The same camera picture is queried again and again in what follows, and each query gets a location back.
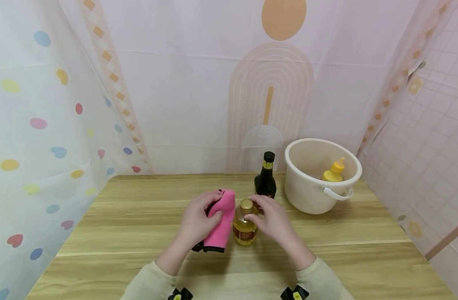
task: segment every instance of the bucket handle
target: bucket handle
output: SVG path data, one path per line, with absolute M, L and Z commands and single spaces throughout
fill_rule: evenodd
M 326 195 L 329 195 L 330 197 L 336 200 L 339 200 L 339 201 L 345 201 L 345 200 L 348 200 L 350 197 L 352 197 L 352 185 L 349 186 L 349 192 L 348 192 L 348 195 L 346 196 L 341 196 L 333 192 L 333 190 L 331 190 L 329 187 L 323 187 L 322 190 Z

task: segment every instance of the white bucket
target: white bucket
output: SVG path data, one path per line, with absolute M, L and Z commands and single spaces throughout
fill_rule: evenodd
M 320 139 L 301 139 L 289 144 L 285 151 L 285 193 L 294 207 L 308 214 L 324 214 L 336 205 L 352 197 L 352 185 L 359 180 L 362 166 L 347 149 L 336 143 Z M 341 182 L 320 180 L 333 162 L 344 160 Z

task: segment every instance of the glass bottle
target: glass bottle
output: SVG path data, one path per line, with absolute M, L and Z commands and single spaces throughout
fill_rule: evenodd
M 242 199 L 241 204 L 236 208 L 236 214 L 232 221 L 232 233 L 236 242 L 241 245 L 251 244 L 257 236 L 257 226 L 251 221 L 245 220 L 247 214 L 256 214 L 257 209 L 251 199 Z
M 264 153 L 264 160 L 262 163 L 262 170 L 259 175 L 254 178 L 254 185 L 258 195 L 264 195 L 274 199 L 276 196 L 276 180 L 272 176 L 272 165 L 276 155 L 273 152 L 267 151 Z M 264 214 L 262 208 L 254 204 L 261 215 Z

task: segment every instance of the curtain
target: curtain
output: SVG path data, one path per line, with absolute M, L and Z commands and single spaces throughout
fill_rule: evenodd
M 0 0 L 0 300 L 115 175 L 256 171 L 267 150 L 284 171 L 302 137 L 356 153 L 444 3 Z
M 284 171 L 302 137 L 356 153 L 443 2 L 61 1 L 151 173 L 257 171 L 268 150 Z
M 360 159 L 363 178 L 458 298 L 458 3 Z
M 0 300 L 24 299 L 105 183 L 146 173 L 58 2 L 0 1 Z

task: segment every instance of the black and yellow clip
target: black and yellow clip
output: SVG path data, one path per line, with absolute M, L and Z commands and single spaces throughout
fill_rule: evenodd
M 309 297 L 309 292 L 299 285 L 296 285 L 294 290 L 287 287 L 281 294 L 282 300 L 305 300 L 307 297 Z
M 169 296 L 168 300 L 191 300 L 192 294 L 187 288 L 183 288 L 179 291 L 177 288 Z

